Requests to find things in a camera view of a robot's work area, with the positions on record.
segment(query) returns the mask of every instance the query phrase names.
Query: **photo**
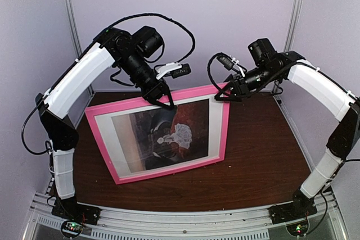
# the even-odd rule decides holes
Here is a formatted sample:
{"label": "photo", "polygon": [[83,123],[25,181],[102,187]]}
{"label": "photo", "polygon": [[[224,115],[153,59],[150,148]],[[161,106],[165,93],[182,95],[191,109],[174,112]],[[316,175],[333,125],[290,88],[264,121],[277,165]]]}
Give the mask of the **photo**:
{"label": "photo", "polygon": [[131,173],[209,155],[208,99],[111,119]]}

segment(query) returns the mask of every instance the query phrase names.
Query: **picture frame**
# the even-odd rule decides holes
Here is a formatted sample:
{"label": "picture frame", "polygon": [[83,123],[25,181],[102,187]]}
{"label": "picture frame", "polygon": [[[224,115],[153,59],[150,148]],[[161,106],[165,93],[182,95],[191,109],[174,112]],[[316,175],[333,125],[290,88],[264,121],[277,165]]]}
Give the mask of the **picture frame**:
{"label": "picture frame", "polygon": [[[172,92],[175,109],[142,97],[88,107],[86,117],[116,184],[224,160],[230,104],[212,85]],[[167,97],[160,99],[168,102]]]}

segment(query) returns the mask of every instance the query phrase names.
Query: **dark brown wooden surface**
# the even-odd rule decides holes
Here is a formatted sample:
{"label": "dark brown wooden surface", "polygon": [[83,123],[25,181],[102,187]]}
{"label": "dark brown wooden surface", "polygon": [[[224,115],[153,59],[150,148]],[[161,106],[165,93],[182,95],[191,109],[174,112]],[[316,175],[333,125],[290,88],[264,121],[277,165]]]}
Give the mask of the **dark brown wooden surface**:
{"label": "dark brown wooden surface", "polygon": [[[91,105],[138,95],[97,93]],[[241,209],[291,200],[309,174],[276,101],[265,93],[231,103],[223,162],[175,175],[115,185],[86,118],[78,131],[74,181],[84,203],[147,211]]]}

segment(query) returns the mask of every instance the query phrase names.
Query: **vertical metal post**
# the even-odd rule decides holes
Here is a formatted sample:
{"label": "vertical metal post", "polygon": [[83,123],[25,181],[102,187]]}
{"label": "vertical metal post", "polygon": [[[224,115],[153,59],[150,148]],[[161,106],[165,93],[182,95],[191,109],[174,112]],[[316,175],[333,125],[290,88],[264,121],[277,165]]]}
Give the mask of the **vertical metal post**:
{"label": "vertical metal post", "polygon": [[[296,30],[296,26],[298,25],[302,4],[303,4],[303,0],[294,0],[294,3],[292,4],[292,13],[290,17],[289,29],[287,30],[285,46],[283,49],[284,52],[291,50],[291,47],[293,46],[294,38],[295,38],[295,30]],[[277,86],[274,84],[272,93],[276,93],[276,92],[277,92]]]}
{"label": "vertical metal post", "polygon": [[[69,24],[70,24],[71,39],[73,41],[73,45],[74,45],[76,55],[80,56],[81,53],[82,53],[82,49],[81,49],[81,45],[80,45],[77,26],[76,26],[76,23],[75,23],[73,4],[72,4],[71,0],[64,0],[64,1],[65,1],[65,7],[66,7],[67,16],[68,16],[68,20],[69,20]],[[87,88],[87,90],[88,90],[90,98],[92,98],[92,96],[94,95],[94,90],[93,90],[92,86],[90,85]]]}

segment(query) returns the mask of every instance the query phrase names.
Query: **wall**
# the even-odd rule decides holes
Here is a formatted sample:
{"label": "wall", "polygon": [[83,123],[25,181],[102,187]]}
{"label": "wall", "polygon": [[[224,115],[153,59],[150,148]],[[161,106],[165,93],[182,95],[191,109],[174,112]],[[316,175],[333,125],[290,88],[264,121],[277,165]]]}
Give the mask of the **wall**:
{"label": "wall", "polygon": [[[304,0],[293,49],[344,88],[360,94],[360,1]],[[284,104],[317,164],[337,126],[334,117],[297,86],[284,83]],[[349,157],[360,158],[360,143]],[[360,164],[349,163],[333,182],[351,239],[358,239],[360,223]]]}
{"label": "wall", "polygon": [[[0,0],[0,29],[0,238],[12,240],[20,238],[34,192],[50,179],[48,156],[26,152],[21,126],[37,93],[70,66],[75,51],[64,0]],[[36,115],[25,138],[34,151],[44,150],[46,133]]]}
{"label": "wall", "polygon": [[[258,38],[268,37],[280,50],[284,47],[293,0],[73,0],[80,42],[85,48],[106,26],[124,16],[158,12],[181,22],[195,35],[196,50],[188,62],[192,74],[169,79],[172,89],[210,84],[206,65],[220,51],[236,56],[249,68],[254,62],[247,46]],[[133,33],[145,24],[156,27],[166,47],[162,61],[180,59],[190,49],[190,38],[177,26],[161,19],[135,19],[119,25]],[[216,81],[227,75],[219,63],[213,65]],[[95,90],[131,90],[109,81],[115,70],[105,71],[93,84]],[[120,78],[128,81],[128,76]]]}

